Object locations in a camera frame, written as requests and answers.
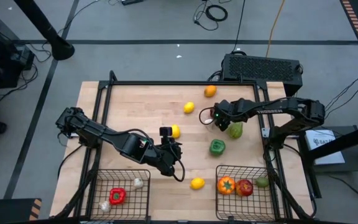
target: wire basket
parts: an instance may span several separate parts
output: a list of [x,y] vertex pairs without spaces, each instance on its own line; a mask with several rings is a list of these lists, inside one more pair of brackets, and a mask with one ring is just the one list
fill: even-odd
[[241,197],[234,191],[222,195],[216,189],[216,216],[220,220],[239,220],[248,222],[274,222],[275,215],[270,187],[258,187],[258,177],[268,178],[268,168],[220,165],[216,168],[216,184],[221,177],[229,176],[234,181],[247,179],[252,182],[254,191],[248,197]]
[[[143,180],[143,187],[133,188],[135,178]],[[103,212],[100,204],[109,201],[110,190],[121,187],[126,191],[123,204],[111,205]],[[150,172],[148,170],[98,170],[90,221],[146,220],[149,214]]]

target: yellow fruit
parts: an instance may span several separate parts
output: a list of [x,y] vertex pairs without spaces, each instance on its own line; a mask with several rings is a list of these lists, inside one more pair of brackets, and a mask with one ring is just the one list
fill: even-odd
[[203,188],[205,185],[205,180],[199,177],[194,178],[191,182],[190,182],[190,187],[194,190],[198,190]]
[[193,110],[194,110],[194,103],[193,102],[188,102],[183,107],[183,111],[185,113],[191,113],[191,112],[193,112]]
[[204,95],[206,97],[212,97],[215,95],[215,93],[216,93],[216,86],[210,85],[210,86],[205,87]]
[[172,137],[173,138],[179,138],[180,137],[180,129],[177,125],[172,125]]

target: orange and black tape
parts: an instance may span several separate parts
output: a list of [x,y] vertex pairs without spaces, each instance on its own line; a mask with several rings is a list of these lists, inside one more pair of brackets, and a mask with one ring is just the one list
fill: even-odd
[[353,27],[355,28],[357,35],[358,35],[358,19],[356,14],[353,11],[352,5],[350,4],[350,2],[348,0],[341,0],[343,6],[346,9],[346,13],[347,15],[349,15],[349,17],[351,18],[351,22],[353,24]]
[[41,210],[41,200],[40,199],[35,199],[34,203],[32,205],[31,208],[31,214],[30,214],[30,218],[29,220],[38,220],[38,216],[40,215],[40,210]]

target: wooden tabletop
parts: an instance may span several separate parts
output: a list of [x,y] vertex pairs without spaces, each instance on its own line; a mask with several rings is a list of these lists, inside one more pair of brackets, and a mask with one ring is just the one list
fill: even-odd
[[[77,107],[80,107],[89,118],[92,117],[98,82],[83,82]],[[285,96],[283,84],[268,83],[270,100]],[[253,117],[243,125],[243,134],[233,140],[215,126],[203,126],[198,121],[198,114],[203,108],[213,106],[221,100],[234,101],[245,98],[254,101],[251,86],[218,86],[218,92],[212,98],[203,95],[204,86],[145,86],[116,85],[112,88],[107,126],[122,131],[129,128],[144,130],[151,138],[159,142],[159,127],[177,124],[182,143],[182,159],[186,168],[185,181],[179,183],[172,177],[160,175],[160,172],[148,165],[140,165],[123,158],[110,144],[103,144],[100,169],[148,169],[151,173],[149,215],[152,220],[217,220],[215,204],[215,174],[218,165],[265,167],[262,157],[262,141],[257,117]],[[103,111],[105,92],[99,109],[99,122]],[[183,105],[192,101],[195,110],[191,114],[183,113]],[[275,114],[275,125],[281,126],[290,120],[287,114]],[[223,155],[213,157],[208,149],[213,139],[221,139],[226,143]],[[296,141],[287,139],[297,149]],[[77,139],[68,141],[65,155],[78,146]],[[50,215],[55,215],[71,199],[78,188],[85,149],[72,155],[62,167]],[[306,213],[311,214],[310,202],[305,174],[301,159],[288,149],[281,150],[282,164],[287,188]],[[177,176],[181,177],[181,169],[175,165]],[[201,177],[206,184],[201,190],[191,190],[190,181]]]

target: gray floor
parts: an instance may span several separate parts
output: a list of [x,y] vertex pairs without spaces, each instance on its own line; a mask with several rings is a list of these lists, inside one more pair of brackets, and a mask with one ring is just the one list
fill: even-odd
[[[66,23],[73,0],[36,2],[59,30]],[[77,11],[89,2],[80,0]],[[235,39],[242,1],[224,5],[229,17],[214,32],[192,23],[198,4],[199,1],[190,0],[146,0],[131,6],[110,6],[107,0],[100,0],[74,19],[68,39]],[[240,39],[267,40],[279,6],[280,1],[248,0]],[[42,39],[13,1],[0,0],[0,18],[21,39]],[[207,20],[201,22],[214,26]],[[273,39],[356,40],[356,35],[339,0],[287,0]],[[110,70],[115,71],[119,80],[205,80],[219,69],[224,54],[232,48],[233,45],[224,44],[76,45],[74,56],[57,64],[13,197],[42,198],[41,216],[48,217],[64,151],[57,142],[54,122],[65,107],[75,106],[81,82],[106,80]],[[248,55],[264,56],[267,46],[237,48]],[[325,104],[358,77],[357,45],[273,45],[269,56],[299,60],[305,73],[298,96],[319,99]],[[36,63],[38,79],[0,103],[0,120],[9,125],[7,133],[0,136],[0,198],[11,178],[51,62]],[[345,102],[357,87],[350,89],[337,105]],[[353,124],[358,125],[358,94],[326,120],[327,126]],[[358,173],[340,177],[358,189]],[[358,195],[329,177],[319,176],[318,180],[323,198],[317,199],[317,217],[358,223]]]

